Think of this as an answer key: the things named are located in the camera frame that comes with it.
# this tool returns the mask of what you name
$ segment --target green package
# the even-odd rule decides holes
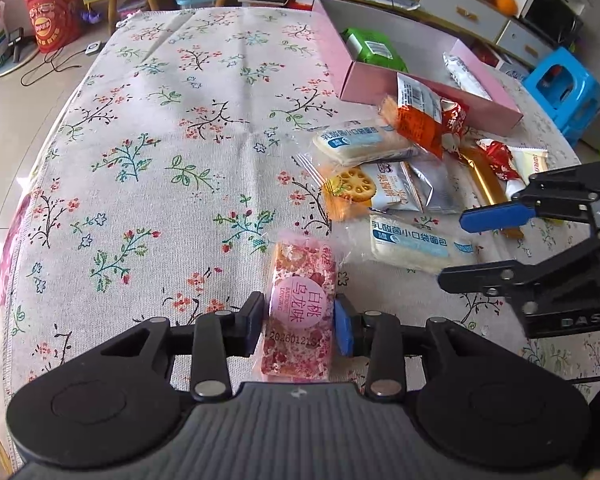
[[[356,61],[408,72],[404,61],[382,32],[350,27],[342,33],[342,38]]]

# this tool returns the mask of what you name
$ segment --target das logo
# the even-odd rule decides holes
[[[565,317],[560,320],[560,325],[562,328],[569,328],[571,326],[589,326],[590,324],[599,324],[600,323],[600,314],[591,314],[589,317],[580,316],[578,319],[573,319],[571,317]]]
[[[33,26],[36,29],[36,34],[43,38],[51,32],[51,20],[45,16],[36,18]]]

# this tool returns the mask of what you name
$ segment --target red bag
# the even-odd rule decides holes
[[[40,52],[52,52],[80,37],[80,0],[25,0]]]

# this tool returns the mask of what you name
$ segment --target biscuit package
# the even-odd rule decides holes
[[[279,236],[260,361],[265,380],[329,379],[337,267],[326,241]]]
[[[404,162],[370,162],[347,168],[322,184],[329,218],[343,221],[369,209],[422,211],[409,168]]]
[[[347,121],[312,132],[311,145],[298,156],[307,159],[314,168],[328,168],[327,173],[333,173],[338,166],[352,168],[385,158],[408,158],[417,149],[380,117]]]
[[[364,221],[339,224],[332,236],[348,247],[345,263],[373,260],[431,274],[449,266],[477,263],[476,251],[467,238],[392,215],[372,214]]]

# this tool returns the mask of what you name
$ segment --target pink box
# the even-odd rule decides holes
[[[340,33],[349,27],[382,32],[402,57],[409,76],[433,91],[469,107],[467,124],[506,136],[522,113],[489,69],[458,38],[446,32],[385,12],[340,0],[315,0],[312,13],[322,60],[343,101],[378,105],[385,95],[397,95],[396,71],[354,61]],[[462,59],[493,101],[459,89],[446,70],[442,54]]]

